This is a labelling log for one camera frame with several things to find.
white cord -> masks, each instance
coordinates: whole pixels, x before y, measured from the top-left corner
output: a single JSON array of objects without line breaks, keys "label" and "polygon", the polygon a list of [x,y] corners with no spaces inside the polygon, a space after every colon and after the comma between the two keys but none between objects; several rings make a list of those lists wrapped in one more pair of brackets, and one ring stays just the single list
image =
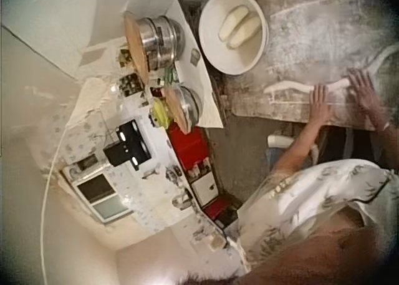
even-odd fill
[{"label": "white cord", "polygon": [[49,176],[47,177],[46,188],[44,189],[44,196],[43,196],[43,202],[42,202],[42,212],[41,212],[41,217],[40,217],[40,257],[41,257],[44,285],[47,285],[46,266],[44,264],[44,214],[46,212],[47,196],[49,194],[49,187],[50,187],[52,171],[54,170],[55,161],[57,160],[58,153],[59,153],[60,147],[61,147],[61,143],[66,134],[68,123],[64,128],[64,132],[62,132],[61,139],[58,144],[57,150],[55,151],[54,158],[51,161],[50,172],[49,172]]}]

kitchen counter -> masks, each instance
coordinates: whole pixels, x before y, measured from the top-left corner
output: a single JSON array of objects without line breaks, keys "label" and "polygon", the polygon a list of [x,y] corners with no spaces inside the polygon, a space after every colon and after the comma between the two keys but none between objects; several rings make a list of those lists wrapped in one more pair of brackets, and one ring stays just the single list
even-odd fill
[{"label": "kitchen counter", "polygon": [[[180,0],[187,21],[198,40],[201,8],[207,0]],[[222,114],[231,110],[245,117],[290,122],[309,118],[309,96],[296,90],[265,94],[283,80],[313,85],[335,82],[348,67],[364,67],[387,45],[395,42],[393,18],[381,0],[256,0],[269,23],[270,41],[258,64],[239,76],[218,72],[206,62]],[[394,57],[375,79],[380,95],[393,116],[397,102],[392,89]],[[332,125],[371,129],[347,92],[332,95]]]}]

stainless steel pot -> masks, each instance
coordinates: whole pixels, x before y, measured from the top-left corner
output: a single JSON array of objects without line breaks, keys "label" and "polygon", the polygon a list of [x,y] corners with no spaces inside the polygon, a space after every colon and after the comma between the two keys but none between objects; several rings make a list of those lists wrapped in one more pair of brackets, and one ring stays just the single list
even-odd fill
[{"label": "stainless steel pot", "polygon": [[150,70],[171,66],[183,53],[184,33],[176,21],[160,16],[141,19],[138,24]]},{"label": "stainless steel pot", "polygon": [[184,83],[170,85],[180,101],[181,109],[185,115],[188,131],[200,120],[202,114],[202,102],[198,94],[184,86]]},{"label": "stainless steel pot", "polygon": [[140,28],[140,36],[145,51],[156,50],[158,45],[158,34],[151,19],[144,18],[139,20],[138,26]]}]

white bowl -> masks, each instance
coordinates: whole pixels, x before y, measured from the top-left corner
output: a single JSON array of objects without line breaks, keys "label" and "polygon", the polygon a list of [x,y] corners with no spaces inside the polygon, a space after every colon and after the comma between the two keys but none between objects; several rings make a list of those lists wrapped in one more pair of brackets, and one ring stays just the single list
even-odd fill
[{"label": "white bowl", "polygon": [[[237,49],[229,49],[226,42],[220,41],[219,30],[229,12],[240,5],[257,13],[262,28]],[[239,75],[251,70],[261,58],[268,38],[266,19],[255,0],[209,0],[199,19],[199,41],[205,56],[215,68],[226,74]]]}]

cabinet door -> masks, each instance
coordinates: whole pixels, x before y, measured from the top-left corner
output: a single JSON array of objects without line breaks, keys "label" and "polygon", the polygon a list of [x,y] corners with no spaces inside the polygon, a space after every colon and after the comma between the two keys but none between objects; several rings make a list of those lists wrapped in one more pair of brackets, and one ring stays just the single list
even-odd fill
[{"label": "cabinet door", "polygon": [[212,172],[195,181],[191,186],[201,206],[207,205],[219,195]]}]

